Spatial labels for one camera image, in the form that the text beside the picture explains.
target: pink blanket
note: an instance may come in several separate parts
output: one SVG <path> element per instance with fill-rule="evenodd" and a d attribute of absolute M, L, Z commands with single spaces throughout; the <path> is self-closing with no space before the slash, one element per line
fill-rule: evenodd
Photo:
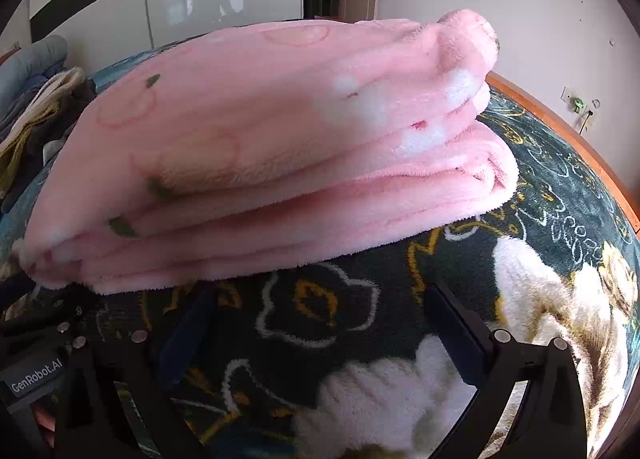
<path fill-rule="evenodd" d="M 485 213 L 508 147 L 474 118 L 497 58 L 465 10 L 438 23 L 270 23 L 131 71 L 82 113 L 20 261 L 100 293 L 293 267 Z"/>

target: wooden headboard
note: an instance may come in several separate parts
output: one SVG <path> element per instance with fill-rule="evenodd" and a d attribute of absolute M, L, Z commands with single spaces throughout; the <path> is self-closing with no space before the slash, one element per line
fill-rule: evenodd
<path fill-rule="evenodd" d="M 486 77 L 486 82 L 503 92 L 516 103 L 522 105 L 534 116 L 542 120 L 551 130 L 556 132 L 562 139 L 574 147 L 575 151 L 587 162 L 587 164 L 596 172 L 602 182 L 607 185 L 614 199 L 620 205 L 620 209 L 629 219 L 631 226 L 636 232 L 636 236 L 640 238 L 640 208 L 633 199 L 632 195 L 622 184 L 618 176 L 613 172 L 611 167 L 604 162 L 600 155 L 593 150 L 593 147 L 586 140 L 578 135 L 578 133 L 570 127 L 564 119 L 560 118 L 555 112 L 543 105 L 530 94 L 527 94 L 520 87 L 515 86 L 502 76 L 490 72 Z"/>

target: yellow garment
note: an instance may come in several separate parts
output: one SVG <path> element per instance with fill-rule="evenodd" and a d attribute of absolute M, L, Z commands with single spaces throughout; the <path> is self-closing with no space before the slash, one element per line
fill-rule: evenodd
<path fill-rule="evenodd" d="M 53 76 L 31 100 L 9 135 L 0 143 L 0 198 L 4 198 L 14 183 L 22 152 L 33 127 L 59 113 L 60 99 L 70 95 L 82 82 L 84 71 L 79 67 Z"/>

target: blanket fold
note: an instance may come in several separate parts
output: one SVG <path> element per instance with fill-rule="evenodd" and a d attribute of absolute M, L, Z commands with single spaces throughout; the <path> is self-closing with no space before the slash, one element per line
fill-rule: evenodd
<path fill-rule="evenodd" d="M 474 121 L 491 26 L 272 23 L 146 61 L 84 111 L 20 247 L 100 293 L 320 261 L 485 213 L 517 180 Z"/>

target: silver screw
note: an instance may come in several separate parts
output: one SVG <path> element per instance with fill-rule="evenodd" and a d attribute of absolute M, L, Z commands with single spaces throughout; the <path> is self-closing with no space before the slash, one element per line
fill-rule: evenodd
<path fill-rule="evenodd" d="M 84 336 L 77 336 L 74 339 L 74 349 L 81 349 L 82 347 L 84 347 L 85 343 L 86 343 L 86 338 Z"/>
<path fill-rule="evenodd" d="M 501 344 L 505 344 L 509 340 L 511 340 L 511 335 L 504 329 L 498 329 L 494 333 L 494 338 L 498 340 Z"/>
<path fill-rule="evenodd" d="M 554 345 L 561 351 L 564 351 L 567 347 L 566 342 L 562 340 L 562 338 L 554 338 Z"/>
<path fill-rule="evenodd" d="M 131 335 L 131 341 L 135 344 L 141 344 L 146 340 L 147 333 L 145 330 L 133 331 Z"/>

